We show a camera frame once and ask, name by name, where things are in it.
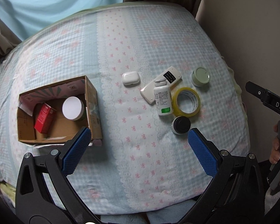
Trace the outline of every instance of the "blue textured pad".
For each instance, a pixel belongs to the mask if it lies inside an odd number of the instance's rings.
[[[214,178],[217,173],[217,160],[193,130],[190,130],[188,133],[188,143],[202,165],[205,173]]]
[[[62,173],[64,176],[70,175],[75,171],[90,141],[91,131],[86,128],[63,158]]]

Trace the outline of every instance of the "blue pants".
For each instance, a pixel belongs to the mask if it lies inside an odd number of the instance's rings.
[[[192,208],[194,204],[194,200],[186,200],[157,211],[148,211],[146,212],[146,215],[151,224],[176,223]],[[110,216],[102,215],[101,221],[104,223],[147,224],[147,221],[139,213]]]

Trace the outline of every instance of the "human hand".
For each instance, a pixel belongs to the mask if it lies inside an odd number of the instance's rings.
[[[273,131],[274,132],[278,132],[278,125],[274,125],[273,126]],[[271,164],[276,164],[279,160],[280,160],[280,141],[278,139],[278,137],[275,137],[275,139],[273,140],[273,147],[272,147],[272,151],[271,151],[271,155],[270,155],[270,163]]]

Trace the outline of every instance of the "red box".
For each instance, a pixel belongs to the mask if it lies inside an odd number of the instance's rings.
[[[44,103],[41,107],[34,128],[41,134],[47,134],[55,113],[55,109]]]

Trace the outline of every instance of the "roll of packing tape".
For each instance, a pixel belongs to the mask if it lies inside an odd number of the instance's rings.
[[[189,103],[193,105],[193,110],[190,113],[183,112],[177,103],[179,95],[185,95],[189,98]],[[175,116],[191,117],[197,114],[200,110],[200,98],[195,90],[190,87],[182,87],[178,89],[172,97],[172,108]]]

